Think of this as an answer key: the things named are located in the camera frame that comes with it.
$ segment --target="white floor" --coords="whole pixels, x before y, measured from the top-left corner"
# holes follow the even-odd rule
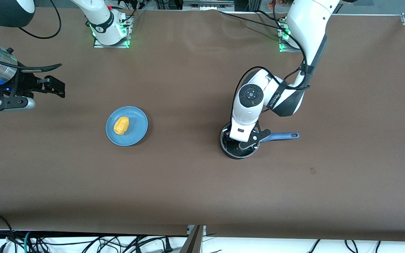
[[[46,239],[49,243],[72,243],[85,242],[95,239],[96,237],[73,237],[73,238],[52,238]],[[127,245],[134,237],[119,237],[122,245]],[[178,252],[184,244],[186,238],[170,238],[172,248]],[[220,253],[307,253],[312,248],[315,240],[305,239],[258,239],[258,238],[204,238],[202,244],[202,253],[213,253],[221,250]],[[0,246],[5,243],[0,239]],[[376,241],[355,241],[360,253],[375,253]],[[87,253],[96,253],[99,243],[90,247]],[[50,253],[81,253],[87,244],[67,245],[67,246],[49,246]],[[162,250],[162,243],[158,240],[141,247],[142,253],[158,253]],[[13,253],[13,243],[7,244],[4,253]],[[405,242],[388,242],[384,241],[379,247],[378,253],[404,253]],[[117,253],[114,248],[104,247],[101,253]],[[343,240],[321,240],[314,253],[351,253],[344,245]]]

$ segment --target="brown table surface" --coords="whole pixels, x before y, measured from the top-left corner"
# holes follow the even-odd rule
[[[262,128],[301,137],[231,160],[219,135],[238,79],[256,65],[283,77],[301,61],[278,51],[274,29],[217,11],[149,11],[131,48],[101,49],[79,9],[60,14],[50,40],[0,28],[23,64],[63,63],[47,74],[66,83],[65,99],[36,93],[34,110],[0,113],[0,214],[14,228],[183,234],[207,224],[218,236],[405,240],[399,17],[333,16],[300,110],[261,116]],[[38,8],[27,30],[56,28],[53,9]],[[129,105],[149,129],[119,147],[105,124]]]

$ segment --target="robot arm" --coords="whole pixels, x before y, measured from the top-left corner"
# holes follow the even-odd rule
[[[234,99],[231,139],[248,142],[264,106],[281,117],[293,115],[299,109],[305,90],[291,88],[307,87],[326,45],[326,24],[339,1],[294,1],[288,12],[287,24],[305,52],[307,72],[302,64],[292,84],[279,77],[273,78],[264,69],[249,74]],[[291,39],[289,43],[297,47]]]
[[[125,13],[110,10],[104,0],[72,0],[84,12],[93,34],[103,45],[113,45],[126,37]],[[5,0],[0,4],[0,26],[24,27],[35,13],[33,0]],[[44,79],[32,72],[46,72],[59,67],[25,67],[11,50],[0,47],[0,111],[27,110],[35,107],[32,91],[55,93],[65,97],[65,84],[52,76]]]
[[[71,0],[85,14],[95,38],[103,45],[113,45],[127,36],[126,14],[106,6],[104,0]]]

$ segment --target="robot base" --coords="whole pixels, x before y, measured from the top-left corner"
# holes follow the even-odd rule
[[[122,13],[122,18],[126,18],[126,14]],[[94,48],[129,48],[130,46],[130,36],[132,35],[132,25],[134,24],[134,17],[131,17],[124,23],[122,23],[121,31],[122,33],[126,33],[126,36],[122,38],[119,42],[113,44],[113,45],[104,45],[101,42],[99,42],[95,34],[93,33],[93,37],[95,37],[95,41],[93,42],[93,47]]]
[[[231,128],[231,123],[228,122],[223,129],[221,130],[221,134],[220,134],[220,146],[221,146],[221,150],[223,151],[223,153],[231,158],[231,159],[243,159],[246,157],[251,156],[252,154],[254,154],[254,152],[256,152],[256,150],[259,148],[260,142],[254,144],[253,146],[246,148],[246,149],[241,149],[240,148],[240,142],[234,139],[231,139],[229,137],[229,133],[230,133],[230,128]],[[260,127],[257,124],[254,129],[252,130],[254,133],[260,133]]]

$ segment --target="black cable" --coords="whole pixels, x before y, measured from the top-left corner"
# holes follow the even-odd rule
[[[304,69],[304,78],[302,79],[302,82],[296,86],[293,87],[291,89],[293,90],[298,90],[306,81],[306,76],[307,76],[307,58],[306,58],[306,53],[304,52],[304,49],[302,48],[301,44],[295,39],[295,37],[293,37],[291,34],[287,33],[287,31],[281,27],[281,25],[279,24],[278,19],[276,19],[276,4],[273,5],[273,18],[277,24],[277,26],[279,27],[278,29],[280,29],[283,33],[287,34],[295,43],[296,45],[298,45],[299,49],[301,50],[302,53],[302,63],[304,63],[305,69]]]
[[[114,249],[117,250],[117,253],[119,253],[119,251],[118,251],[117,248],[115,248],[114,246],[109,245],[109,243],[112,242],[113,240],[115,240],[116,238],[117,238],[117,236],[113,237],[113,238],[110,239],[110,240],[101,239],[102,241],[104,241],[103,244],[101,244],[101,240],[99,240],[99,246],[98,246],[98,249],[96,250],[96,253],[100,253],[101,250],[102,250],[105,246],[109,246],[109,247],[111,247],[111,248],[114,248]]]
[[[348,240],[345,240],[345,245],[346,245],[346,247],[347,247],[348,250],[351,251],[352,253],[359,253],[359,250],[357,249],[357,245],[355,245],[355,241],[354,241],[354,240],[351,240],[351,241],[352,241],[352,244],[354,245],[355,251],[352,250],[352,248],[349,247],[349,245],[348,245]]]
[[[315,248],[316,248],[316,246],[318,245],[318,243],[321,241],[321,239],[318,239],[316,242],[315,242],[315,244],[312,246],[312,249],[308,252],[308,253],[313,253],[314,252],[314,250],[315,250]]]
[[[256,23],[256,24],[260,24],[260,25],[266,26],[266,27],[272,27],[272,28],[278,29],[278,27],[275,27],[275,26],[272,26],[272,25],[269,25],[269,24],[264,24],[264,23],[257,22],[257,21],[251,20],[251,19],[245,19],[245,18],[243,18],[243,17],[235,16],[235,15],[232,15],[232,14],[229,14],[229,13],[225,13],[225,12],[222,12],[222,11],[218,11],[218,12],[219,12],[219,13],[222,13],[222,14],[224,14],[224,15],[228,15],[228,16],[234,17],[234,18],[243,19],[243,20],[246,20],[246,21],[249,21],[249,22],[253,22],[253,23]]]
[[[376,245],[376,250],[374,250],[374,253],[378,253],[379,246],[381,246],[381,241],[378,241],[378,244]]]
[[[25,67],[25,66],[8,64],[8,63],[2,62],[2,61],[0,61],[0,64],[3,66],[7,66],[7,67],[13,67],[15,69],[34,70],[34,71],[39,71],[39,72],[48,72],[48,71],[57,69],[58,67],[60,67],[62,65],[62,64],[54,64],[54,65],[43,66],[43,67]]]
[[[137,250],[137,248],[140,248],[141,246],[143,246],[145,244],[148,244],[148,243],[150,243],[152,241],[155,241],[155,240],[161,240],[162,241],[162,239],[167,238],[167,237],[187,237],[187,236],[185,236],[185,235],[161,236],[161,237],[151,238],[151,239],[148,239],[148,240],[145,240],[145,241],[142,241],[142,242],[137,242],[137,244],[135,245],[135,248],[132,251],[130,251],[129,253],[133,253],[135,250]]]
[[[293,75],[294,73],[298,72],[299,69],[295,69],[293,72],[291,72],[290,74],[286,75],[284,77],[284,80],[286,80],[289,76]]]
[[[265,13],[264,11],[262,11],[262,10],[255,10],[254,12],[258,12],[258,13],[262,13],[263,15],[265,15],[267,18],[269,18],[269,19],[271,19],[271,20],[275,20],[275,19],[273,19],[273,17],[271,17],[271,16],[269,16],[267,13]]]
[[[126,21],[126,20],[132,18],[132,16],[134,15],[134,13],[135,13],[136,10],[137,10],[137,9],[134,9],[134,11],[132,12],[132,14],[131,14],[130,16],[128,16],[127,18],[122,19],[121,22],[124,22],[124,21]]]
[[[121,242],[120,242],[120,240],[118,239],[118,237],[115,237],[116,239],[117,239],[117,242],[118,242],[118,246],[120,247],[120,253],[121,253],[121,251],[122,251],[122,246],[121,246]]]
[[[15,240],[15,235],[13,234],[13,229],[12,229],[12,227],[10,226],[10,223],[4,218],[4,217],[2,217],[1,215],[0,215],[0,219],[2,219],[3,221],[4,221],[4,223],[7,225],[7,227],[8,227],[8,230],[10,231],[10,234],[11,234],[11,236],[12,236],[12,239],[13,240]]]
[[[86,252],[89,250],[89,248],[90,248],[95,242],[99,241],[99,239],[101,239],[101,238],[102,238],[102,236],[97,237],[95,240],[91,241],[91,242],[81,251],[81,253],[86,253]]]
[[[63,245],[77,245],[77,244],[87,244],[87,243],[91,243],[92,241],[87,241],[87,242],[77,242],[77,243],[66,243],[66,244],[53,244],[53,243],[46,243],[46,242],[43,242],[43,240],[42,240],[42,243],[44,244],[44,245],[60,245],[60,246],[63,246]]]
[[[245,19],[245,18],[243,18],[243,17],[235,16],[235,15],[232,15],[232,14],[229,14],[229,13],[224,13],[224,12],[222,12],[222,11],[218,11],[218,12],[223,13],[223,14],[228,15],[228,16],[232,16],[232,17],[238,18],[238,19],[243,19],[243,20],[246,20],[246,21],[251,21],[251,22],[254,22],[254,23],[256,23],[256,24],[261,24],[261,25],[264,25],[264,26],[267,26],[267,27],[273,27],[273,28],[276,28],[276,29],[279,29],[279,30],[283,31],[283,32],[284,32],[285,34],[287,34],[292,40],[294,40],[294,42],[299,46],[299,48],[301,49],[301,52],[302,52],[302,57],[303,57],[302,62],[303,62],[303,63],[306,62],[306,54],[305,54],[305,52],[304,52],[302,46],[299,44],[299,42],[298,42],[292,35],[288,34],[287,31],[286,31],[285,29],[283,29],[283,27],[280,26],[279,22],[278,22],[277,19],[276,19],[276,12],[275,12],[274,8],[273,8],[273,17],[274,17],[274,18],[270,17],[270,16],[269,16],[268,14],[266,14],[265,12],[262,12],[262,11],[258,11],[258,12],[265,14],[265,16],[267,16],[267,18],[273,19],[273,20],[276,22],[276,24],[278,25],[278,27],[271,26],[271,25],[268,25],[268,24],[264,24],[264,23],[261,23],[261,22],[257,22],[257,21],[251,20],[251,19]],[[307,73],[307,64],[305,64],[305,71],[304,71],[304,73]],[[301,82],[298,86],[296,86],[296,87],[288,86],[287,89],[288,89],[288,90],[307,90],[308,88],[310,88],[310,85],[307,85],[307,86],[305,86],[305,87],[301,87],[301,86],[304,84],[305,80],[306,80],[306,75],[304,75],[304,78],[303,78],[302,82]]]
[[[126,253],[129,250],[129,248],[132,247],[132,245],[134,245],[135,243],[137,243],[139,240],[141,240],[143,238],[145,238],[144,235],[135,237],[135,239],[133,239],[132,242],[130,242],[129,245],[127,245],[127,247],[123,250],[122,253]]]
[[[0,253],[3,253],[3,252],[4,252],[5,245],[7,245],[7,243],[4,243],[4,244],[0,247]]]
[[[37,39],[41,39],[41,40],[46,40],[46,39],[50,39],[50,38],[56,37],[56,35],[59,34],[59,32],[60,32],[60,30],[61,30],[61,28],[62,28],[62,20],[61,20],[61,18],[60,18],[59,11],[57,10],[57,7],[56,7],[56,5],[54,4],[53,0],[50,0],[50,2],[52,3],[52,5],[53,5],[53,7],[54,7],[54,10],[55,10],[56,13],[57,13],[57,18],[59,19],[59,28],[57,29],[57,32],[56,32],[55,34],[53,34],[53,35],[51,35],[51,36],[48,36],[48,37],[40,37],[40,36],[34,35],[34,34],[28,32],[28,31],[24,30],[22,27],[18,27],[18,28],[19,28],[21,31],[23,31],[23,32],[25,32],[25,33],[31,35],[32,37],[37,38]]]
[[[162,239],[161,239],[160,241],[162,242],[162,245],[163,245],[163,252],[165,253],[165,250],[167,250],[166,247],[165,247],[165,243],[163,242]]]
[[[268,75],[269,75],[278,85],[281,84],[281,82],[278,81],[278,79],[275,77],[275,75],[274,75],[273,73],[271,73],[271,71],[268,70],[268,69],[265,68],[265,67],[262,67],[262,66],[255,66],[255,67],[250,68],[249,70],[246,70],[246,72],[242,75],[242,77],[240,78],[240,80],[238,80],[237,87],[235,88],[235,92],[234,92],[233,99],[232,99],[231,120],[232,120],[233,104],[234,104],[234,102],[235,102],[235,97],[237,96],[238,87],[240,86],[240,83],[242,82],[242,80],[243,80],[243,78],[246,76],[246,74],[248,74],[249,71],[251,71],[251,70],[253,70],[253,69],[263,69],[263,70],[267,71],[267,72],[268,72]],[[303,88],[290,87],[290,86],[287,86],[287,87],[286,87],[286,89],[288,89],[288,90],[307,90],[308,88],[310,88],[310,85],[308,85],[308,86],[306,86],[306,87],[303,87]]]

